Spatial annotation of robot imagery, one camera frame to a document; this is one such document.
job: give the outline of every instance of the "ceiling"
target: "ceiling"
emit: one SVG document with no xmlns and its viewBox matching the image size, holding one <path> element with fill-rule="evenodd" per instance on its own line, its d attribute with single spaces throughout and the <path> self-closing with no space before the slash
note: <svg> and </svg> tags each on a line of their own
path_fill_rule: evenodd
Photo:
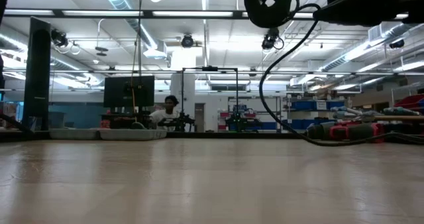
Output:
<svg viewBox="0 0 424 224">
<path fill-rule="evenodd" d="M 326 4 L 326 0 L 300 0 L 305 3 Z M 129 0 L 134 7 L 138 0 Z M 108 0 L 8 0 L 8 8 L 35 8 L 35 9 L 113 9 Z M 202 0 L 161 0 L 154 3 L 151 0 L 142 0 L 142 9 L 181 9 L 201 10 Z M 211 10 L 241 10 L 245 11 L 243 0 L 209 0 Z M 25 35 L 29 34 L 29 18 L 5 17 L 3 24 Z M 115 66 L 118 70 L 131 70 L 134 63 L 135 31 L 123 19 L 106 19 L 101 23 L 99 40 L 97 40 L 98 19 L 43 19 L 67 33 L 70 40 L 75 41 L 82 48 L 78 55 L 67 53 L 66 56 L 81 62 L 95 70 L 104 70 Z M 168 52 L 180 49 L 179 38 L 190 33 L 200 44 L 205 44 L 205 29 L 201 19 L 146 19 L 142 21 L 146 30 L 168 45 Z M 305 35 L 312 22 L 293 21 L 281 26 L 280 34 L 285 41 L 283 50 L 265 54 L 261 44 L 266 30 L 258 28 L 248 20 L 209 20 L 209 65 L 239 68 L 249 70 L 255 67 L 258 70 L 266 69 L 277 57 L 293 48 Z M 368 37 L 368 29 L 364 27 L 344 27 L 320 22 L 313 31 L 308 46 L 302 46 L 293 55 L 288 56 L 278 64 L 279 70 L 308 70 L 309 60 L 326 60 L 340 54 L 345 48 L 360 42 Z M 414 46 L 422 37 L 414 37 L 413 41 L 405 46 Z M 109 49 L 106 57 L 96 55 L 97 46 Z M 203 49 L 191 48 L 197 54 L 196 65 L 204 66 Z M 384 58 L 384 49 L 376 49 L 355 60 L 371 64 Z M 169 70 L 164 60 L 149 59 L 142 56 L 143 70 Z M 157 79 L 169 79 L 170 75 L 156 75 Z M 289 80 L 292 76 L 272 76 L 271 80 Z M 211 79 L 229 80 L 231 76 Z"/>
</svg>

